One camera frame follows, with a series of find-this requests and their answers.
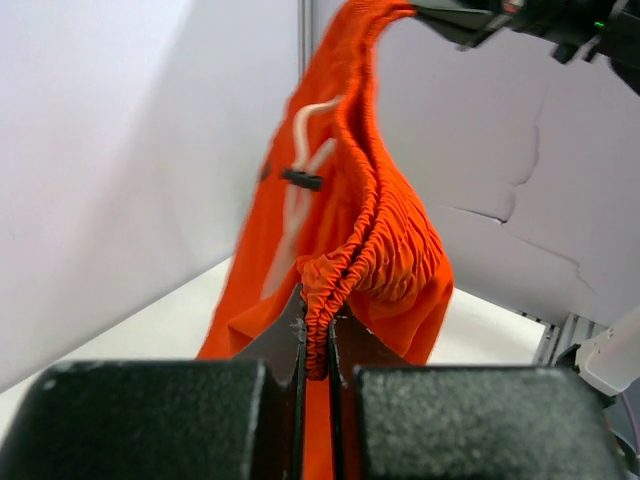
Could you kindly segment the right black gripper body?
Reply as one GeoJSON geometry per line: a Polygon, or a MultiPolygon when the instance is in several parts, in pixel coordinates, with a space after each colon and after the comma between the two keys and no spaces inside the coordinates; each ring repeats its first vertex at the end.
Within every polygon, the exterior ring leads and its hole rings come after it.
{"type": "Polygon", "coordinates": [[[639,91],[637,1],[498,1],[496,8],[510,16],[507,28],[554,43],[559,63],[585,48],[584,61],[606,57],[612,71],[639,91]]]}

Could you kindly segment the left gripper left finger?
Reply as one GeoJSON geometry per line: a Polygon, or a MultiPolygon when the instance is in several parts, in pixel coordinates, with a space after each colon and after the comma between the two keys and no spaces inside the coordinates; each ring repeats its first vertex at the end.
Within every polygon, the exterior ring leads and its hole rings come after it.
{"type": "Polygon", "coordinates": [[[66,361],[28,389],[5,479],[299,479],[305,304],[225,361],[66,361]]]}

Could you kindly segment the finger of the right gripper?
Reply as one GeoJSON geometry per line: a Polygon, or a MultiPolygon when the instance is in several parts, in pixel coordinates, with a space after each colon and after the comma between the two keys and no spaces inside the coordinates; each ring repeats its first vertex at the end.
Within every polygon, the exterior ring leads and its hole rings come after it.
{"type": "Polygon", "coordinates": [[[460,50],[476,48],[505,24],[500,1],[414,1],[416,18],[460,50]]]}

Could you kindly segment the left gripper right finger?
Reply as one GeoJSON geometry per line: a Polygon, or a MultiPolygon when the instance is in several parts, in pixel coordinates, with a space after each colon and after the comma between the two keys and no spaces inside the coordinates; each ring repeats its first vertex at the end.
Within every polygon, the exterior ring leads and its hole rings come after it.
{"type": "Polygon", "coordinates": [[[348,308],[328,330],[338,479],[621,479],[602,407],[571,369],[414,366],[348,308]]]}

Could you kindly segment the orange shorts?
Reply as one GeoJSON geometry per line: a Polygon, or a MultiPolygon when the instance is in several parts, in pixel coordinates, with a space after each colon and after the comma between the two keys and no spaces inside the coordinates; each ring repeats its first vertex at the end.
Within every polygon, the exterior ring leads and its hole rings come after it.
{"type": "Polygon", "coordinates": [[[454,290],[442,242],[375,118],[374,48],[405,1],[348,1],[292,94],[263,163],[225,290],[199,351],[226,359],[299,290],[307,306],[303,475],[333,475],[328,326],[343,306],[397,355],[430,356],[454,290]]]}

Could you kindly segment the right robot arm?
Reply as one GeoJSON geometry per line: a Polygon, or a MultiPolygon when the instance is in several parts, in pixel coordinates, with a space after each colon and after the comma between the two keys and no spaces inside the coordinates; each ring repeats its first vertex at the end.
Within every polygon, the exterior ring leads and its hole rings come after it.
{"type": "MultiPolygon", "coordinates": [[[[413,1],[415,17],[461,51],[477,48],[497,31],[544,39],[552,57],[570,62],[586,46],[583,60],[604,56],[615,75],[639,92],[639,3],[637,1],[413,1]]],[[[639,378],[639,311],[607,330],[572,345],[559,361],[573,368],[607,407],[639,378]]]]}

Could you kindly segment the right aluminium corner post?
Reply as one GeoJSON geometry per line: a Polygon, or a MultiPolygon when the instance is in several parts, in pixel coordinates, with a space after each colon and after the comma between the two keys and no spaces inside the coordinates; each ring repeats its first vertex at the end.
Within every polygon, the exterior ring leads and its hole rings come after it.
{"type": "Polygon", "coordinates": [[[316,2],[298,0],[298,75],[302,79],[315,50],[316,2]]]}

